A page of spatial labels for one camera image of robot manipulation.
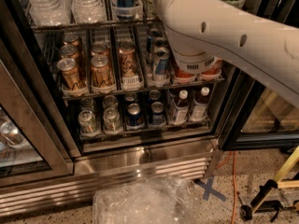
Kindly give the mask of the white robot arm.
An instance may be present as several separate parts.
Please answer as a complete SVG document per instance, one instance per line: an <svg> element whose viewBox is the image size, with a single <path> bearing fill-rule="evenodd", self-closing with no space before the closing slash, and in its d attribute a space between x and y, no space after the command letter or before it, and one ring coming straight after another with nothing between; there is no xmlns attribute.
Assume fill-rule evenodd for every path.
<svg viewBox="0 0 299 224"><path fill-rule="evenodd" d="M216 57L299 106L299 29L221 0L152 0L178 67L191 74Z"/></svg>

